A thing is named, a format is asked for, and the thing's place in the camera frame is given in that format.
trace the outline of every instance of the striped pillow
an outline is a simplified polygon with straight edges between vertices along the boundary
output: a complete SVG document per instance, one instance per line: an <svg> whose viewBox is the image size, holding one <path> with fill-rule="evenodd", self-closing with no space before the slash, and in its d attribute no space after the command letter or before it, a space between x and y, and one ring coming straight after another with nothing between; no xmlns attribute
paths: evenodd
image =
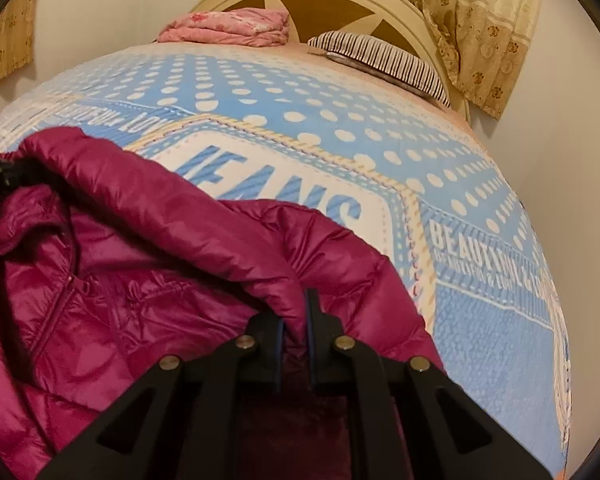
<svg viewBox="0 0 600 480"><path fill-rule="evenodd" d="M449 106L442 81L429 63L391 43L365 34L332 30L311 38L307 44L362 62Z"/></svg>

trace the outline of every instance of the curtain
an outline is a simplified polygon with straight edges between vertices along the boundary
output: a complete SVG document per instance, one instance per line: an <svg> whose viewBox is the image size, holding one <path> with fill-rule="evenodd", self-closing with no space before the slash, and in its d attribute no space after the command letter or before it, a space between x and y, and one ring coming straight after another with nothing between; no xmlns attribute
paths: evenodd
<svg viewBox="0 0 600 480"><path fill-rule="evenodd" d="M0 81L33 60L36 0L10 0L0 14Z"/></svg>
<svg viewBox="0 0 600 480"><path fill-rule="evenodd" d="M424 15L451 83L499 119L531 43L541 0L409 0Z"/></svg>

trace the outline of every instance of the puffer jacket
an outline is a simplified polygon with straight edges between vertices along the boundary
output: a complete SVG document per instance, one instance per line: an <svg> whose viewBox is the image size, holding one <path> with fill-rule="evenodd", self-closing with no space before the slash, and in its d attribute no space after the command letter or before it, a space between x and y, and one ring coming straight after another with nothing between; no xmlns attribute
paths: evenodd
<svg viewBox="0 0 600 480"><path fill-rule="evenodd" d="M291 393L244 415L242 477L348 478L342 402L313 397L303 375L305 288L383 356L442 366L389 260L317 211L218 202L78 128L5 155L23 157L68 186L21 187L0 203L5 478L33 480L163 355L209 354L264 306L286 323Z"/></svg>

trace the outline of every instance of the blue bedspread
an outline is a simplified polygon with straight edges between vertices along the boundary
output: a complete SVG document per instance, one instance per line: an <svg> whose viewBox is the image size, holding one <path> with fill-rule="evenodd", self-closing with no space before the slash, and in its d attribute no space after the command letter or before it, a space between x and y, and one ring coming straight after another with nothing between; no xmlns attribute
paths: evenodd
<svg viewBox="0 0 600 480"><path fill-rule="evenodd" d="M152 44L18 99L0 115L0 150L59 124L214 197L297 202L352 229L398 269L451 378L564 468L568 348L542 249L497 166L441 114L309 61Z"/></svg>

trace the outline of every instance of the cream headboard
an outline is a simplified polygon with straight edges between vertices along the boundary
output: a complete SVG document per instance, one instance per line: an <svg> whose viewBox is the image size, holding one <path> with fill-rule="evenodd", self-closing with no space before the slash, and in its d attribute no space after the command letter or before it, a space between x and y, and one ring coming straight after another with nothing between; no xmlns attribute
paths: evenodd
<svg viewBox="0 0 600 480"><path fill-rule="evenodd" d="M468 103L448 77L422 13L407 0L202 0L193 10L285 8L290 41L305 43L328 30L370 34L415 54L436 69L452 108L466 119Z"/></svg>

